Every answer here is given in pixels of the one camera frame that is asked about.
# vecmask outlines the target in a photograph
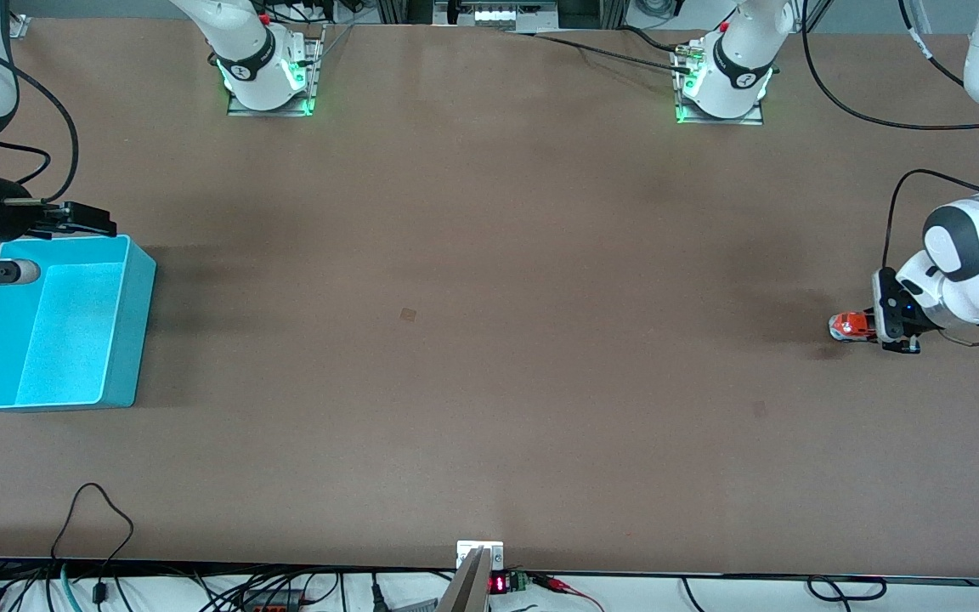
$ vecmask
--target blue bin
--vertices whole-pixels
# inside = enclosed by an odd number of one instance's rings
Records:
[[[40,278],[0,286],[0,411],[135,400],[156,263],[128,236],[9,241]]]

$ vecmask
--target brown table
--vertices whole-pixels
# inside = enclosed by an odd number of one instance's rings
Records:
[[[857,108],[979,121],[906,37],[816,47]],[[500,538],[553,569],[979,576],[979,349],[824,329],[869,301],[900,174],[979,182],[979,132],[842,115],[795,40],[761,128],[676,125],[665,73],[473,28],[358,28],[306,120],[223,116],[187,22],[38,20],[15,49],[81,129],[71,197],[159,278],[135,407],[0,415],[0,555],[46,554],[97,480],[126,557],[446,566]],[[3,138],[58,185],[37,93]],[[910,183],[895,261],[962,194]],[[122,537],[97,496],[77,520],[63,553]]]

